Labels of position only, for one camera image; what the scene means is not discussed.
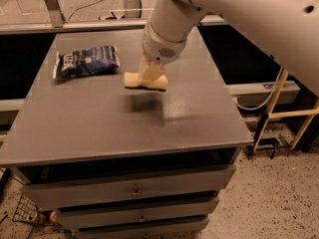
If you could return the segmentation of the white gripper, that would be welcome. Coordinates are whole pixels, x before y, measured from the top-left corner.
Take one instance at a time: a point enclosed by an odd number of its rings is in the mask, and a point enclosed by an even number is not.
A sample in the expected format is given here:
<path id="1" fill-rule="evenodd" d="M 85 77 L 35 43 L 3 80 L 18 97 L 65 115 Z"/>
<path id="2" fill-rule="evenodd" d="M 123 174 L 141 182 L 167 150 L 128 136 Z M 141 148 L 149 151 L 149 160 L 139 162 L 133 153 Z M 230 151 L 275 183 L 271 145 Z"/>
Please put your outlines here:
<path id="1" fill-rule="evenodd" d="M 165 76 L 163 64 L 177 60 L 185 47 L 186 41 L 171 42 L 159 36 L 152 24 L 147 22 L 142 40 L 144 53 L 141 56 L 139 67 L 140 80 L 156 80 Z"/>

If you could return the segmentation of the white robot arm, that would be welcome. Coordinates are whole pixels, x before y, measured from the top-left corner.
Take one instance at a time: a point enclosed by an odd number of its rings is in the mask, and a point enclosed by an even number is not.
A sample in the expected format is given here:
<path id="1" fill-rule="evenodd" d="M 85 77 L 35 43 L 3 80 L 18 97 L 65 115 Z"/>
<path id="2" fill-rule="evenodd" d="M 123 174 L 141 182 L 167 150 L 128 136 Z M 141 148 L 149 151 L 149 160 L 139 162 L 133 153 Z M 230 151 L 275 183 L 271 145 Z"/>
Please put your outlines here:
<path id="1" fill-rule="evenodd" d="M 209 12 L 319 95 L 319 0 L 157 0 L 143 33 L 145 56 L 174 62 Z"/>

